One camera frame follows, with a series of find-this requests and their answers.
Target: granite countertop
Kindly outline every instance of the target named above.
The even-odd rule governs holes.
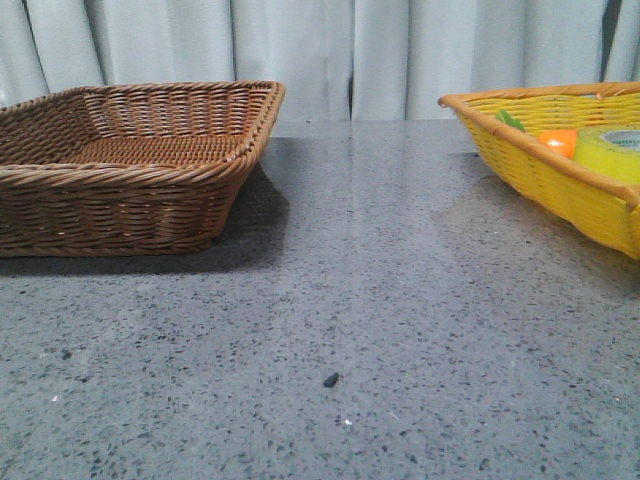
[[[638,478],[640,263],[475,152],[279,124],[205,252],[0,259],[0,479]]]

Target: basket rim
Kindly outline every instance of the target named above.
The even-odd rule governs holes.
[[[242,135],[240,142],[224,158],[208,163],[194,163],[185,165],[140,163],[114,164],[108,162],[77,163],[49,163],[49,164],[8,164],[0,165],[0,185],[24,186],[30,183],[46,182],[51,187],[68,187],[72,184],[97,185],[139,185],[174,183],[189,180],[205,182],[211,178],[225,177],[243,170],[242,163],[254,163],[255,150],[259,145],[268,141],[271,127],[285,94],[284,84],[274,80],[242,80],[221,82],[172,82],[172,83],[132,83],[100,86],[81,86],[43,95],[25,102],[0,109],[0,116],[19,115],[28,110],[51,102],[76,95],[132,93],[149,91],[184,91],[198,89],[232,89],[238,87],[268,86],[270,91],[260,107],[260,112],[250,130]]]
[[[571,159],[547,148],[532,135],[476,110],[469,102],[498,99],[517,100],[548,95],[595,95],[596,98],[606,98],[634,93],[640,93],[640,82],[600,82],[448,94],[440,97],[438,104],[442,107],[453,109],[458,115],[466,117],[493,136],[507,141],[554,170],[624,200],[627,203],[627,207],[633,210],[640,205],[640,185],[627,184],[588,170]]]

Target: orange object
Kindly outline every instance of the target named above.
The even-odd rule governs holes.
[[[538,135],[538,140],[551,150],[565,157],[573,158],[578,140],[577,130],[547,130]]]

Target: brown wicker basket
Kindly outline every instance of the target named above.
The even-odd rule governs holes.
[[[267,81],[116,85],[0,110],[0,256],[207,248],[283,96]]]

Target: wicker basket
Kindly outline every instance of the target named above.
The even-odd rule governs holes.
[[[640,185],[592,172],[534,137],[551,129],[640,125],[640,82],[517,88],[440,98],[504,181],[589,238],[640,259]],[[527,130],[494,117],[501,109]]]
[[[0,110],[0,256],[207,248],[283,96],[262,81],[119,85]]]

